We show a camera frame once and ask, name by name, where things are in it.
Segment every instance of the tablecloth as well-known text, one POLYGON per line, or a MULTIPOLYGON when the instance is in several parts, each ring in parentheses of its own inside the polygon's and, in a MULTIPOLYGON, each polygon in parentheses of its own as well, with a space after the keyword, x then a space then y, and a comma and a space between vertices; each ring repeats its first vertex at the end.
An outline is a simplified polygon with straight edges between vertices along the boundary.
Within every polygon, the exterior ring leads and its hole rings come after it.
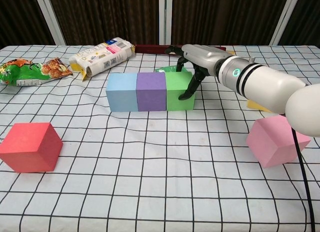
MULTIPOLYGON (((0 63, 68 58, 91 46, 9 46, 0 63)), ((227 46, 308 84, 320 83, 314 46, 227 46)), ((0 231, 310 231, 298 160, 262 168, 246 145, 273 116, 207 77, 194 110, 110 112, 109 73, 152 72, 177 57, 137 54, 109 71, 34 87, 0 86, 0 139, 14 123, 50 122, 63 140, 53 172, 0 161, 0 231)), ((190 63, 187 69, 192 71, 190 63)), ((320 230, 320 139, 303 158, 320 230)))

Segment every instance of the light blue foam block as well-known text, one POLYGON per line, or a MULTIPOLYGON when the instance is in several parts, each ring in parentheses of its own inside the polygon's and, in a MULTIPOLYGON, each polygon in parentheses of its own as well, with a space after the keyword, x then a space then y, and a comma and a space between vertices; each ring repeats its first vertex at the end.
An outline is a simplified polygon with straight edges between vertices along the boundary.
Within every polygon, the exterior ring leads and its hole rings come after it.
POLYGON ((106 96, 112 112, 136 112, 137 103, 137 74, 112 73, 106 84, 106 96))

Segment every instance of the purple foam block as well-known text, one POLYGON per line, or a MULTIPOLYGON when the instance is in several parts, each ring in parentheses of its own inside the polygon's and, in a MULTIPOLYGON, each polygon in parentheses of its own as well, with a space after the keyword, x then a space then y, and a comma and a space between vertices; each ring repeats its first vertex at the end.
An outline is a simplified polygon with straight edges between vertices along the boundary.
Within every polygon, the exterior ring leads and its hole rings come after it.
POLYGON ((165 73, 138 73, 136 98, 139 111, 165 111, 166 97, 165 73))

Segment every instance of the black cable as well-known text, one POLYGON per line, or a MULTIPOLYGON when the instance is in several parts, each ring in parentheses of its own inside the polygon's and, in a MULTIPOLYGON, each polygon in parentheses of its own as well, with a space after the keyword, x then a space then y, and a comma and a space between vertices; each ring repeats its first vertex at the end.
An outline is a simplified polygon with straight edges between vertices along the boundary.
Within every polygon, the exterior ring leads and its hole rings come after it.
POLYGON ((302 155, 300 152, 300 148, 299 148, 299 143, 298 143, 298 139, 297 139, 297 134, 296 131, 292 128, 292 135, 294 136, 294 144, 295 144, 295 149, 296 149, 296 153, 298 154, 298 158, 299 158, 299 163, 300 163, 300 167, 301 167, 301 172, 302 172, 302 177, 303 177, 303 182, 304 182, 304 186, 305 186, 305 192, 306 192, 306 198, 308 200, 308 205, 309 205, 309 210, 310 210, 310 222, 311 222, 311 232, 316 232, 316 227, 315 227, 315 215, 314 215, 314 209, 312 207, 312 201, 311 201, 311 196, 310 196, 310 190, 309 190, 309 185, 308 185, 308 180, 307 180, 307 175, 306 175, 306 170, 304 167, 304 162, 302 160, 302 155))

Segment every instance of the foam block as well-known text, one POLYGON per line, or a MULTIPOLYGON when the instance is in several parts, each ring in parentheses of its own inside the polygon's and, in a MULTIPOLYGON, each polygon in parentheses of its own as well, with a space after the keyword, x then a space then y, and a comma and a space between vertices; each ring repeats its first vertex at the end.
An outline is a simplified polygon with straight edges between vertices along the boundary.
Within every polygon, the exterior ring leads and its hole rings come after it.
POLYGON ((191 110, 194 108, 194 94, 187 100, 181 101, 178 99, 178 97, 188 88, 191 78, 191 72, 165 73, 166 109, 168 111, 191 110))
POLYGON ((166 77, 164 73, 138 73, 136 98, 139 111, 165 111, 166 77))
POLYGON ((62 145, 50 123, 16 123, 0 145, 0 158, 19 173, 53 171, 62 145))
MULTIPOLYGON (((298 132, 296 135, 303 150, 310 138, 298 132)), ((256 120, 246 142, 264 168, 292 162, 297 157, 291 127, 281 115, 256 120)))
POLYGON ((136 112, 137 104, 137 74, 109 74, 106 95, 112 112, 136 112))
POLYGON ((269 109, 259 105, 258 103, 254 102, 252 100, 247 100, 246 106, 248 108, 253 108, 253 109, 257 109, 257 110, 261 110, 261 111, 265 111, 265 112, 270 112, 271 113, 271 111, 269 109))

